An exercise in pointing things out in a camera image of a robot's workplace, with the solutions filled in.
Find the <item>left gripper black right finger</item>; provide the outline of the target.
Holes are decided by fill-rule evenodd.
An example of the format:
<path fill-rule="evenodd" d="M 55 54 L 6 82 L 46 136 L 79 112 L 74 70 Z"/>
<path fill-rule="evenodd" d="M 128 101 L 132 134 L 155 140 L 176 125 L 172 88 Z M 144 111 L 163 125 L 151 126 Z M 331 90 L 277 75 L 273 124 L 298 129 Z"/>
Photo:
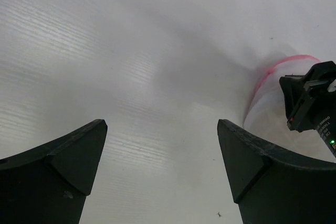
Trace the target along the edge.
<path fill-rule="evenodd" d="M 335 163 L 219 120 L 218 140 L 243 223 L 335 223 Z"/>

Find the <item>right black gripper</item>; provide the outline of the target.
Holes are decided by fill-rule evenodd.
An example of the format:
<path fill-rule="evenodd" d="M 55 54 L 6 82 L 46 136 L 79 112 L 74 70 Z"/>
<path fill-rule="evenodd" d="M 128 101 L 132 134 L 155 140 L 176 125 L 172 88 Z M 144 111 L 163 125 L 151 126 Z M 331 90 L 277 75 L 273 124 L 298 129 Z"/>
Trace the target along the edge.
<path fill-rule="evenodd" d="M 281 77 L 279 84 L 289 130 L 317 131 L 335 155 L 335 63 L 317 63 L 304 76 Z"/>

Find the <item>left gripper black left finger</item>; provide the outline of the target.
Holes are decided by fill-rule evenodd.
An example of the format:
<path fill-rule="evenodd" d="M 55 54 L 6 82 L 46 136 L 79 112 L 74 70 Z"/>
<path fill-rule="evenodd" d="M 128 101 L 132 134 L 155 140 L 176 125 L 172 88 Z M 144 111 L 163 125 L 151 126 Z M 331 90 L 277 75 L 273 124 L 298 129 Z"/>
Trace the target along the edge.
<path fill-rule="evenodd" d="M 96 119 L 1 159 L 1 223 L 79 223 L 108 127 Z"/>

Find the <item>white mesh laundry bag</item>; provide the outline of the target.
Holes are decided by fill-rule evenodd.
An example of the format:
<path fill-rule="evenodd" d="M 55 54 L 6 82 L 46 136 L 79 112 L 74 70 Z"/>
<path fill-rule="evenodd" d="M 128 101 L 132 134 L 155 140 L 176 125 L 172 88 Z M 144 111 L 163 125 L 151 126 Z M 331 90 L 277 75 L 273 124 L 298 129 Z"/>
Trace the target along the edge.
<path fill-rule="evenodd" d="M 299 133 L 288 129 L 279 84 L 282 76 L 304 75 L 319 62 L 310 55 L 296 55 L 274 63 L 256 85 L 243 129 L 292 152 L 334 163 L 335 157 L 315 130 Z"/>

